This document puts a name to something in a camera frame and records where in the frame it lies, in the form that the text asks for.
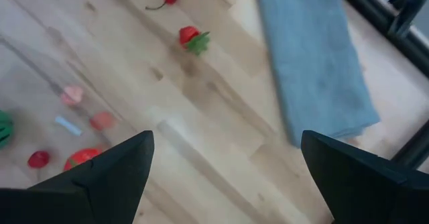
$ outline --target red plastic piece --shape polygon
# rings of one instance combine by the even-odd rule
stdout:
[[[97,113],[91,119],[89,119],[91,126],[98,131],[102,131],[106,128],[113,127],[115,124],[115,118],[108,111]]]
[[[46,151],[36,151],[28,159],[31,168],[43,168],[49,163],[50,155]]]
[[[83,150],[79,150],[67,159],[67,162],[64,165],[64,171],[67,171],[83,162],[86,162],[87,160],[98,156],[102,152],[103,151],[98,148],[86,148]]]
[[[194,26],[186,26],[179,31],[179,42],[183,48],[187,49],[186,43],[199,35],[200,32]]]

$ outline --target wooden floor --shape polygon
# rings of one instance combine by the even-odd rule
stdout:
[[[284,135],[255,0],[144,9],[160,3],[0,0],[0,109],[17,122],[0,151],[0,186],[31,186],[85,146],[108,148],[150,129],[156,151],[135,223],[330,223],[300,150]],[[390,158],[427,120],[429,81],[344,6],[382,119],[348,142]],[[200,58],[178,44],[187,25],[210,31]],[[86,93],[76,109],[56,91],[71,83]],[[95,133],[87,120],[102,110],[118,124]],[[84,134],[55,125],[56,115]],[[26,161],[40,148],[52,161],[31,170]]]

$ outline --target green toy vegetable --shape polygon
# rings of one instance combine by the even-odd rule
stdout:
[[[7,145],[13,133],[13,122],[10,116],[0,111],[0,148]]]

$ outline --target black metal bar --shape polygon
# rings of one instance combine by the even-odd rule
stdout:
[[[388,34],[403,38],[407,35],[411,22],[421,10],[426,0],[389,0],[398,11],[398,15],[390,25]]]
[[[429,48],[414,33],[389,32],[396,15],[379,0],[347,0],[363,17],[383,34],[410,62],[429,78]],[[418,166],[429,156],[429,121],[392,158],[410,168]]]

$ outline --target cherry stem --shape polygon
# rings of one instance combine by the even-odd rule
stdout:
[[[161,5],[161,6],[159,6],[159,7],[156,7],[156,8],[153,8],[153,7],[145,7],[145,9],[147,9],[147,10],[157,10],[157,9],[161,9],[165,4],[167,3],[167,1],[164,1],[164,3]]]

